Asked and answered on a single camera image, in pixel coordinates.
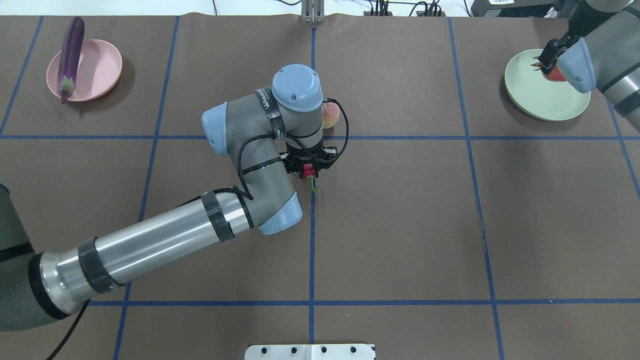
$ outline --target light blue joint cap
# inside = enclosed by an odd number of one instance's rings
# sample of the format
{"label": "light blue joint cap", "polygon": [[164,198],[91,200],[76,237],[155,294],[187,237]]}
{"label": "light blue joint cap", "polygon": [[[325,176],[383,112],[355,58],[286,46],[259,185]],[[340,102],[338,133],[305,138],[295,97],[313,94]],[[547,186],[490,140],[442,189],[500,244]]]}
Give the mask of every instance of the light blue joint cap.
{"label": "light blue joint cap", "polygon": [[287,65],[273,76],[271,91],[276,100],[293,111],[308,113],[322,105],[318,74],[302,64]]}
{"label": "light blue joint cap", "polygon": [[202,128],[213,151],[227,155],[227,102],[202,113]]}
{"label": "light blue joint cap", "polygon": [[586,94],[596,88],[596,76],[584,38],[558,58],[557,66],[564,78],[579,92]]}
{"label": "light blue joint cap", "polygon": [[296,225],[300,219],[302,219],[302,209],[298,202],[298,193],[294,192],[291,199],[258,228],[265,235],[273,235]]}

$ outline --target red fruit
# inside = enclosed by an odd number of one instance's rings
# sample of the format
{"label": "red fruit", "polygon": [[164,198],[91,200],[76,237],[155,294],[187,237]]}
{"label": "red fruit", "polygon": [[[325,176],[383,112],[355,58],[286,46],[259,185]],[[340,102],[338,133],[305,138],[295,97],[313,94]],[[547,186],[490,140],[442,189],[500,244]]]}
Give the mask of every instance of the red fruit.
{"label": "red fruit", "polygon": [[555,66],[555,65],[554,65],[554,68],[553,68],[553,70],[551,70],[551,73],[549,75],[546,75],[543,72],[542,76],[544,76],[545,79],[547,79],[549,81],[566,81],[566,79],[564,78],[564,76],[560,72],[560,69],[558,69],[558,66]]}

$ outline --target gray robot arm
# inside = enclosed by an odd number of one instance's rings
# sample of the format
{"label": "gray robot arm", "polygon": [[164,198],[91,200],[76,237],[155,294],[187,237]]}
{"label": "gray robot arm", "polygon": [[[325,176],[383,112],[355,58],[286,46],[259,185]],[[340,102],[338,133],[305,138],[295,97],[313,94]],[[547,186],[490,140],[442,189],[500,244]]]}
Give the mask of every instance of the gray robot arm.
{"label": "gray robot arm", "polygon": [[580,38],[557,65],[578,91],[597,88],[640,131],[640,1]]}
{"label": "gray robot arm", "polygon": [[640,131],[640,1],[578,0],[569,30],[540,56],[549,75],[557,62],[578,91],[601,91]]}
{"label": "gray robot arm", "polygon": [[[339,156],[323,146],[322,102],[317,74],[288,65],[271,88],[205,112],[207,138],[218,154],[231,156],[240,186],[204,193],[61,254],[35,254],[0,184],[0,331],[65,318],[96,295],[254,226],[274,234],[296,224],[302,211],[287,173],[310,165],[317,175]],[[289,151],[280,154],[275,140],[285,138]]]}

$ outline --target apple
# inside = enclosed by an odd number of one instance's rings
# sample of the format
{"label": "apple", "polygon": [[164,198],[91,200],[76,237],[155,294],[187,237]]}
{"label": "apple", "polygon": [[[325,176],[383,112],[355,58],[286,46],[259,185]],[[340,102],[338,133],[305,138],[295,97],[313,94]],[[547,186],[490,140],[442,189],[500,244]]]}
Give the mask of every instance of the apple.
{"label": "apple", "polygon": [[322,104],[322,128],[329,129],[340,119],[340,108],[333,102]]}

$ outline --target pink plate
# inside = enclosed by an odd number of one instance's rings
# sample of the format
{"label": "pink plate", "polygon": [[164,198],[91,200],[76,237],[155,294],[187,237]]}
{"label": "pink plate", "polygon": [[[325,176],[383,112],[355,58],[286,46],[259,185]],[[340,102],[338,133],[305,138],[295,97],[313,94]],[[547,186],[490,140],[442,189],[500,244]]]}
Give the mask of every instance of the pink plate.
{"label": "pink plate", "polygon": [[[47,69],[49,90],[58,94],[58,68],[60,53],[56,55]],[[120,51],[103,40],[85,40],[80,51],[77,84],[69,101],[89,101],[106,94],[120,79],[122,56]]]}

